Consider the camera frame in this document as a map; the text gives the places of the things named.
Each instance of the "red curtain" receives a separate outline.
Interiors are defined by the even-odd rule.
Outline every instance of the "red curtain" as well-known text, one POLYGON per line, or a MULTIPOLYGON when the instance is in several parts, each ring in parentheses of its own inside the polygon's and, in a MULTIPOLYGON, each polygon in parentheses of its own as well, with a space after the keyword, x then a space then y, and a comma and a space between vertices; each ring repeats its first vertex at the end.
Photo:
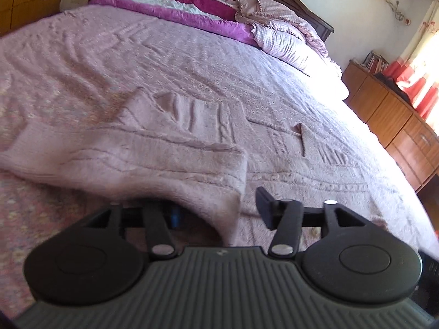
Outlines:
POLYGON ((416 111, 439 135, 439 0, 433 0, 424 21, 404 53, 383 74, 408 94, 416 111))

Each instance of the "book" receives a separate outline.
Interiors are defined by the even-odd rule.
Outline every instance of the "book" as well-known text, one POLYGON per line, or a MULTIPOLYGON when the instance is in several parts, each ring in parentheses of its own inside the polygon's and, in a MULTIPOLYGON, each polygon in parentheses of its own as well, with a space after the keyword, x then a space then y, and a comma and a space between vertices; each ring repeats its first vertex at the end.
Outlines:
POLYGON ((374 56, 373 52, 369 52, 369 54, 367 55, 366 59, 363 62, 363 65, 365 65, 366 67, 369 65, 370 60, 372 59, 372 57, 374 56))
POLYGON ((369 72, 375 74, 381 73, 389 64, 381 54, 371 51, 364 60, 363 65, 369 72))
POLYGON ((373 56, 373 57, 372 57, 372 64, 371 64, 370 69, 369 69, 369 71, 370 71, 372 74, 374 74, 375 71, 377 70, 378 62, 379 62, 379 57, 377 57, 377 56, 373 56))

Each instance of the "round black pad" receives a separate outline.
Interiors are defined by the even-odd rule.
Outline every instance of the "round black pad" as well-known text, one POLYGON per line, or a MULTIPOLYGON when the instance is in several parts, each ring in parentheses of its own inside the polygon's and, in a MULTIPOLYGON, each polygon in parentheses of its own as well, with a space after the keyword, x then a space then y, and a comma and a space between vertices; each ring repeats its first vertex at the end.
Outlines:
POLYGON ((26 258, 36 297, 58 305, 91 305, 127 291, 143 269, 141 253, 105 229, 75 228, 49 239, 26 258))
POLYGON ((390 255, 379 247, 357 245, 343 250, 340 254, 340 262, 348 270, 361 274, 374 274, 389 267, 390 255))
POLYGON ((374 225, 346 227, 310 246, 302 268, 328 295, 359 304, 383 304, 408 297, 422 271, 419 255, 374 225))

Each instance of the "electrical cord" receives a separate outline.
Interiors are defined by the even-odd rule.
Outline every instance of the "electrical cord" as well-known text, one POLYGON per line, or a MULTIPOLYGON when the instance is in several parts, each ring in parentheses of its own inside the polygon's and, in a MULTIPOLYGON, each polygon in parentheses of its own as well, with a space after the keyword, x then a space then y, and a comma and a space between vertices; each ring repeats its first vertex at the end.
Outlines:
POLYGON ((386 0, 386 2, 390 5, 392 11, 395 13, 395 18, 398 21, 403 21, 406 18, 400 11, 398 11, 399 1, 396 1, 396 6, 391 0, 386 0))

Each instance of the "drawer handle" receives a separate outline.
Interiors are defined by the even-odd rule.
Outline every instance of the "drawer handle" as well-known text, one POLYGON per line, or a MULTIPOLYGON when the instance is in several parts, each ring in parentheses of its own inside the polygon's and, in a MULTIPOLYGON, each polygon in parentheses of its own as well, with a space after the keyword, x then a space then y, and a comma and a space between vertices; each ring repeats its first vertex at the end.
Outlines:
POLYGON ((427 145, 431 146, 429 139, 427 137, 425 137, 425 135, 421 134, 421 138, 427 145))
POLYGON ((404 172, 404 170, 401 168, 401 166, 399 165, 399 163, 397 162, 396 165, 399 167, 399 169, 401 170, 401 172, 404 174, 404 176, 406 177, 407 174, 404 172))

